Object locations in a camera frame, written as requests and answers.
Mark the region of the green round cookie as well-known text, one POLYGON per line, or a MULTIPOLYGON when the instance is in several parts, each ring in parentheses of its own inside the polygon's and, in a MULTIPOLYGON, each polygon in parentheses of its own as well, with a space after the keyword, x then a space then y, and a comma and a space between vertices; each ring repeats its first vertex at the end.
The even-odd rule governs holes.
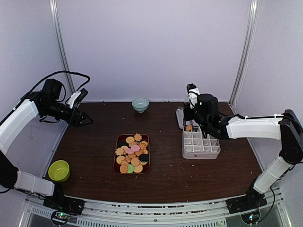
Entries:
POLYGON ((127 173, 132 174, 134 172, 134 166, 131 164, 127 165, 127 173))

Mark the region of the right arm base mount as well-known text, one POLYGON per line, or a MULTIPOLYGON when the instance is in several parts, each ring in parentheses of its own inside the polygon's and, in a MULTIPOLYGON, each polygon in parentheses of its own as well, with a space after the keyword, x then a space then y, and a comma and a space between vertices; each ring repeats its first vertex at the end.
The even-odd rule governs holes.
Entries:
POLYGON ((228 199, 226 205, 230 214, 245 212, 267 205, 263 194, 247 193, 244 196, 228 199))

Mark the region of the swirl butter cookie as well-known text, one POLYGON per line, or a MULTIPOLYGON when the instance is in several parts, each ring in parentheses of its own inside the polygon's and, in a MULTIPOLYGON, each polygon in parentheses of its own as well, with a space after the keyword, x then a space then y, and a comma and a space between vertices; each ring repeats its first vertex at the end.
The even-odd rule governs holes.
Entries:
POLYGON ((191 130, 192 130, 192 128, 193 128, 193 126, 192 126, 192 125, 187 125, 187 126, 186 126, 186 131, 191 131, 191 130))

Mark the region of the white divided cookie tin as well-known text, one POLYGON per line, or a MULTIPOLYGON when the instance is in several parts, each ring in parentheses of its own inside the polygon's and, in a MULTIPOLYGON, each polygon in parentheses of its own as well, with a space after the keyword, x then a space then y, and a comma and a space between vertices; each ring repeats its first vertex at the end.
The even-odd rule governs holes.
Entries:
POLYGON ((198 126, 182 131, 182 156, 185 159, 217 159, 221 152, 218 139, 203 136, 198 126))

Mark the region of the pink round cookie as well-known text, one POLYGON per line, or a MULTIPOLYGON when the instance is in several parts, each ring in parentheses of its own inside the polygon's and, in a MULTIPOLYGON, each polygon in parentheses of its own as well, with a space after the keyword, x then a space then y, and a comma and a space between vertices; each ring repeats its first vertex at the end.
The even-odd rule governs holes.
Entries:
POLYGON ((135 153, 135 152, 138 152, 140 150, 140 146, 138 146, 138 145, 132 145, 130 148, 127 148, 126 150, 125 150, 125 152, 127 153, 127 154, 133 154, 133 153, 135 153))

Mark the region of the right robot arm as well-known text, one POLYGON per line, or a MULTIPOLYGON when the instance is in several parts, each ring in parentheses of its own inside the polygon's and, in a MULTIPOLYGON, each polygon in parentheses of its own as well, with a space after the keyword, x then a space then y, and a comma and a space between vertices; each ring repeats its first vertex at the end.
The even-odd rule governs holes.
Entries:
POLYGON ((260 174, 243 197, 246 208, 254 208, 263 195, 283 174, 303 161, 303 127, 292 110, 272 116, 227 116, 218 110, 217 98, 211 94, 188 92, 186 121, 195 121, 203 138, 219 140, 267 138, 281 141, 281 151, 260 174))

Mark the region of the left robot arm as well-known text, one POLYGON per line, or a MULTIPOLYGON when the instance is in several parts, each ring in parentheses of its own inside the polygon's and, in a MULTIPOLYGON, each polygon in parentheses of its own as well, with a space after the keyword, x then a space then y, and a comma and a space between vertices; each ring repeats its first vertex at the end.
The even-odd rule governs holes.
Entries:
POLYGON ((0 122, 0 185, 6 191, 16 189, 50 196, 50 203, 58 210, 68 206, 68 199, 55 192, 55 184, 51 181, 14 166, 8 158, 8 152, 15 140, 36 117, 43 122, 50 116, 57 122, 65 121, 68 125, 77 128, 93 123, 92 118, 79 108, 88 91, 81 88, 63 102, 59 100, 61 89, 61 82, 47 79, 41 90, 28 92, 0 122))

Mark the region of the metal food tongs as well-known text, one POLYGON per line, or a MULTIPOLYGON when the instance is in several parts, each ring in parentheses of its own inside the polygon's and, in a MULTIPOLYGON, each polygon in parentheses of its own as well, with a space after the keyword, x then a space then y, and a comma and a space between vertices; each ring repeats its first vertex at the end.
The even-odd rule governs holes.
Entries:
POLYGON ((193 128, 192 123, 192 110, 189 102, 183 103, 183 126, 185 131, 191 131, 193 128))

